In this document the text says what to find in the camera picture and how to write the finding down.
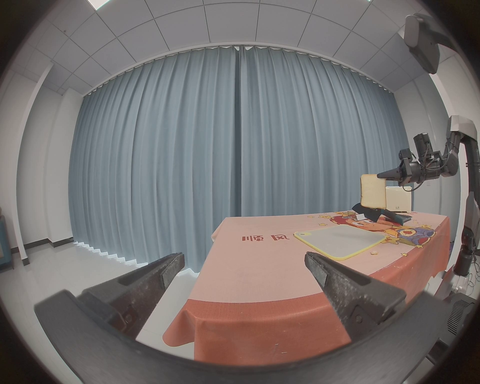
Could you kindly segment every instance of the curtain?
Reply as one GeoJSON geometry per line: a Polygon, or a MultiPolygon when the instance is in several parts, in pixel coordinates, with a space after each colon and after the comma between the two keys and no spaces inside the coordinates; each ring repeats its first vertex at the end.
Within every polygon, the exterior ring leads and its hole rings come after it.
{"type": "Polygon", "coordinates": [[[240,95],[243,216],[350,209],[408,147],[393,94],[331,61],[241,48],[240,95]]]}
{"type": "Polygon", "coordinates": [[[137,263],[184,252],[199,271],[235,216],[234,48],[147,63],[87,95],[72,143],[76,241],[137,263]]]}
{"type": "Polygon", "coordinates": [[[69,173],[76,241],[125,260],[185,253],[200,271],[227,216],[350,209],[360,176],[408,147],[394,96],[274,48],[168,56],[85,97],[69,173]]]}

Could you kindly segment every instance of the table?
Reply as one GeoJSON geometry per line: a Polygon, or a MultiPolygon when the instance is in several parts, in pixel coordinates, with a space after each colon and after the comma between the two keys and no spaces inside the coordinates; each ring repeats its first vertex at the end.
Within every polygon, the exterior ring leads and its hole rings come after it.
{"type": "MultiPolygon", "coordinates": [[[[412,212],[405,226],[362,221],[384,242],[342,264],[402,288],[407,302],[449,257],[449,218],[412,212]]],[[[194,359],[264,365],[304,359],[350,342],[325,294],[305,267],[312,249],[293,233],[355,224],[351,211],[314,215],[228,217],[193,290],[163,334],[172,347],[195,342],[194,359]]]]}

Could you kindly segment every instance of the ceiling tile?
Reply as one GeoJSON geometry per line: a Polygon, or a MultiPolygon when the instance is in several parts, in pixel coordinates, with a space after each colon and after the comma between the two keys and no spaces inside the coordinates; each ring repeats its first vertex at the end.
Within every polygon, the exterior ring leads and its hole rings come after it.
{"type": "Polygon", "coordinates": [[[125,32],[118,39],[137,62],[168,51],[155,20],[125,32]]]}
{"type": "Polygon", "coordinates": [[[53,58],[67,40],[68,37],[61,30],[50,24],[36,48],[48,57],[53,58]]]}
{"type": "Polygon", "coordinates": [[[170,50],[210,42],[203,7],[170,13],[155,21],[170,50]]]}
{"type": "Polygon", "coordinates": [[[371,6],[365,11],[353,31],[381,48],[398,31],[398,25],[378,8],[371,6]]]}
{"type": "Polygon", "coordinates": [[[395,92],[397,89],[403,87],[411,81],[410,76],[401,68],[398,67],[391,74],[382,79],[382,84],[395,92]]]}
{"type": "Polygon", "coordinates": [[[382,51],[378,51],[368,62],[361,68],[369,77],[376,81],[382,80],[389,73],[398,67],[391,58],[382,51]]]}
{"type": "Polygon", "coordinates": [[[90,16],[71,37],[89,55],[93,55],[114,38],[115,35],[96,13],[90,16]]]}
{"type": "Polygon", "coordinates": [[[210,41],[255,41],[258,7],[247,3],[206,5],[210,41]]]}
{"type": "Polygon", "coordinates": [[[204,4],[216,3],[258,3],[257,0],[204,0],[204,4]]]}
{"type": "Polygon", "coordinates": [[[86,0],[71,0],[55,18],[53,24],[64,34],[71,36],[94,13],[95,10],[86,0]]]}
{"type": "Polygon", "coordinates": [[[449,47],[445,47],[439,44],[438,48],[440,50],[440,63],[456,54],[456,52],[453,49],[450,49],[449,47]]]}
{"type": "Polygon", "coordinates": [[[256,41],[296,47],[309,16],[295,9],[261,4],[256,41]]]}
{"type": "Polygon", "coordinates": [[[422,9],[422,6],[418,3],[416,0],[407,0],[408,3],[410,4],[410,7],[412,7],[415,12],[418,12],[422,9]]]}
{"type": "Polygon", "coordinates": [[[422,8],[421,10],[419,10],[418,13],[421,13],[421,14],[427,15],[427,16],[431,16],[425,8],[422,8]]]}
{"type": "Polygon", "coordinates": [[[34,48],[31,45],[23,44],[13,62],[25,68],[30,60],[30,56],[32,56],[33,50],[34,48]]]}
{"type": "Polygon", "coordinates": [[[421,67],[419,62],[415,58],[411,58],[406,63],[402,65],[402,69],[412,78],[416,79],[417,77],[426,73],[426,71],[421,67]]]}
{"type": "Polygon", "coordinates": [[[78,45],[68,39],[53,59],[63,68],[70,72],[75,72],[88,59],[88,55],[78,45]]]}
{"type": "Polygon", "coordinates": [[[59,86],[58,85],[55,85],[55,84],[52,84],[51,82],[45,80],[42,84],[43,87],[46,87],[48,89],[51,89],[52,91],[54,92],[57,92],[59,90],[59,86]]]}
{"type": "Polygon", "coordinates": [[[72,0],[58,0],[53,6],[52,10],[48,13],[46,20],[53,22],[57,16],[62,12],[67,4],[72,0]]]}
{"type": "Polygon", "coordinates": [[[71,73],[58,63],[53,63],[53,67],[45,80],[58,85],[59,87],[70,77],[71,73]]]}
{"type": "Polygon", "coordinates": [[[84,62],[74,72],[74,75],[78,76],[92,87],[99,85],[102,81],[106,80],[110,76],[110,74],[92,58],[89,58],[86,62],[84,62]]]}
{"type": "Polygon", "coordinates": [[[82,79],[79,79],[74,74],[72,74],[67,79],[67,81],[63,83],[61,87],[65,90],[67,90],[68,88],[72,88],[81,94],[87,93],[90,90],[90,88],[92,88],[86,82],[84,82],[82,79]]]}
{"type": "Polygon", "coordinates": [[[317,0],[313,13],[352,29],[368,6],[366,0],[317,0]]]}
{"type": "Polygon", "coordinates": [[[332,57],[350,31],[330,20],[312,15],[303,32],[299,47],[332,57]]]}
{"type": "Polygon", "coordinates": [[[399,27],[405,25],[405,18],[415,13],[407,0],[373,0],[373,5],[385,13],[399,27]]]}
{"type": "Polygon", "coordinates": [[[18,74],[22,75],[24,73],[24,70],[25,68],[24,67],[21,67],[20,65],[18,64],[15,64],[15,63],[12,63],[10,65],[10,69],[14,72],[17,72],[18,74]]]}
{"type": "Polygon", "coordinates": [[[397,33],[382,47],[382,51],[390,56],[398,65],[402,65],[413,57],[405,41],[403,41],[402,36],[397,33]]]}
{"type": "Polygon", "coordinates": [[[145,0],[153,17],[159,17],[182,9],[203,5],[202,0],[145,0]]]}
{"type": "Polygon", "coordinates": [[[350,32],[334,57],[358,69],[363,67],[377,51],[378,48],[371,42],[350,32]]]}
{"type": "Polygon", "coordinates": [[[144,0],[109,1],[97,13],[116,36],[153,18],[144,0]]]}
{"type": "Polygon", "coordinates": [[[283,5],[310,13],[315,5],[315,0],[260,0],[260,3],[283,5]]]}
{"type": "Polygon", "coordinates": [[[30,80],[34,81],[35,83],[37,83],[38,80],[40,80],[39,75],[37,75],[36,73],[30,72],[27,69],[24,70],[24,73],[22,75],[25,76],[27,79],[30,79],[30,80]]]}
{"type": "Polygon", "coordinates": [[[36,47],[47,28],[51,25],[50,21],[43,19],[27,39],[27,43],[36,47]]]}
{"type": "Polygon", "coordinates": [[[110,41],[92,57],[112,75],[135,64],[130,53],[117,39],[110,41]]]}
{"type": "Polygon", "coordinates": [[[30,60],[28,61],[28,64],[25,68],[30,72],[41,76],[50,61],[51,60],[48,56],[45,56],[39,50],[34,49],[32,56],[30,56],[30,60]]]}

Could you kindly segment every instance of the cartoon character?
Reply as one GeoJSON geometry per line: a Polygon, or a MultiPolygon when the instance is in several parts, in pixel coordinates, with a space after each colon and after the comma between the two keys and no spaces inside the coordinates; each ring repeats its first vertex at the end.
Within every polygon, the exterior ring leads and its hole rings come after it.
{"type": "Polygon", "coordinates": [[[427,225],[420,227],[402,226],[391,221],[386,221],[383,217],[379,218],[376,223],[371,220],[356,221],[357,214],[353,211],[336,213],[340,215],[331,217],[330,221],[332,223],[347,224],[373,232],[383,232],[387,235],[387,238],[382,241],[383,243],[402,243],[412,247],[422,248],[436,233],[427,225]]]}

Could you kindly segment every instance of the white tile floor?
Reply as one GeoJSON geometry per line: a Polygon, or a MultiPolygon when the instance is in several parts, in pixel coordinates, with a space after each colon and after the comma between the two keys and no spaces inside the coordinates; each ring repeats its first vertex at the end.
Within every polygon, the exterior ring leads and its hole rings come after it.
{"type": "MultiPolygon", "coordinates": [[[[49,244],[27,251],[30,264],[23,266],[19,254],[13,257],[14,269],[0,273],[0,299],[7,314],[19,333],[39,360],[62,383],[79,384],[80,380],[68,368],[45,336],[33,310],[33,305],[61,289],[67,289],[75,296],[83,289],[123,275],[136,265],[126,265],[114,258],[74,244],[52,248],[49,244]]],[[[477,298],[480,283],[475,280],[475,266],[472,265],[475,286],[467,291],[477,298]]],[[[152,315],[146,322],[137,340],[150,347],[193,359],[193,343],[181,347],[169,347],[162,335],[187,300],[196,275],[183,271],[172,281],[152,315]]],[[[428,286],[434,291],[435,284],[428,286]]],[[[426,359],[405,381],[415,384],[432,368],[426,359]]]]}

